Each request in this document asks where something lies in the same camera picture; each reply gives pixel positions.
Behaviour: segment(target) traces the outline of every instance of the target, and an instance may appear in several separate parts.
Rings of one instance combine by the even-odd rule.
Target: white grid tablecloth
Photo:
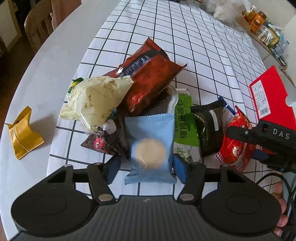
[[[237,105],[255,126],[258,121],[248,85],[266,70],[258,51],[238,24],[226,26],[188,2],[122,0],[91,42],[73,79],[101,76],[117,68],[150,37],[171,61],[179,65],[188,63],[172,86],[189,89],[195,104],[208,104],[223,96],[232,108]],[[58,119],[47,174],[66,163],[76,169],[110,159],[109,155],[80,146],[87,138],[84,131],[79,121]],[[202,161],[208,168],[219,168],[213,155]],[[178,177],[177,184],[125,185],[124,177],[130,169],[128,162],[122,163],[109,185],[116,198],[172,194],[177,197],[183,188]],[[269,172],[265,165],[251,159],[244,174],[258,181]],[[268,177],[260,186],[272,191],[277,181],[276,177]],[[88,184],[77,183],[76,188],[90,196]],[[206,183],[203,195],[216,188],[216,183]]]

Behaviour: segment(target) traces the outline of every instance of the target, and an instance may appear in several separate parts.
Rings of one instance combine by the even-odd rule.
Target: green and white package
[[[186,162],[198,162],[201,159],[200,142],[194,115],[190,112],[192,98],[178,91],[179,101],[175,107],[174,153]]]

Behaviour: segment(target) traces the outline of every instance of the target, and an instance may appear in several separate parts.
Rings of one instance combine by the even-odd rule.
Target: screw
[[[110,195],[110,194],[101,194],[101,195],[99,196],[99,200],[100,200],[101,202],[108,202],[108,201],[111,201],[112,199],[113,199],[113,196]]]
[[[184,193],[184,194],[181,194],[180,195],[180,198],[183,200],[183,201],[191,201],[194,199],[194,196],[190,193]]]

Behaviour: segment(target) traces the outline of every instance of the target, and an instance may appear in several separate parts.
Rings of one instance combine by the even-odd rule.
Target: yellow snack package
[[[80,120],[87,129],[96,131],[122,102],[132,84],[129,75],[85,79],[75,86],[59,115],[68,120]]]
[[[10,139],[18,160],[23,158],[30,151],[44,143],[42,137],[31,130],[30,118],[32,109],[26,107],[17,117],[15,122],[6,124],[8,126]]]

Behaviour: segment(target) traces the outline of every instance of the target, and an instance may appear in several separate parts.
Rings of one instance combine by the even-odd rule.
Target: red box
[[[287,106],[288,93],[275,68],[272,66],[250,84],[258,119],[296,131],[296,119],[292,107]]]

